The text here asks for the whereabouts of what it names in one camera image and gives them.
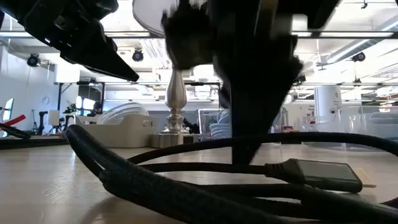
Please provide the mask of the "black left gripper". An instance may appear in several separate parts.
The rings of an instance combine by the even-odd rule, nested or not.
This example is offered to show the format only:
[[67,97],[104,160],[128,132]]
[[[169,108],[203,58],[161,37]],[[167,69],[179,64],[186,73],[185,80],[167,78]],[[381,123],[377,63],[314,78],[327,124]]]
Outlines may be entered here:
[[100,23],[116,12],[116,0],[2,0],[1,12],[16,19],[61,58],[111,77],[135,82],[139,75],[117,54]]

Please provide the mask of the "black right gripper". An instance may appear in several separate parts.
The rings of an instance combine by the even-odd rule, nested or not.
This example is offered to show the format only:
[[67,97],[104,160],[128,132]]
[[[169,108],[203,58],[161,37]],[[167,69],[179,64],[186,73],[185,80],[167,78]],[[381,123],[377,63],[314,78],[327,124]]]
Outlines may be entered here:
[[295,15],[308,29],[322,29],[335,0],[179,1],[161,17],[165,44],[175,68],[218,62],[229,95],[232,162],[249,164],[303,65],[294,56]]

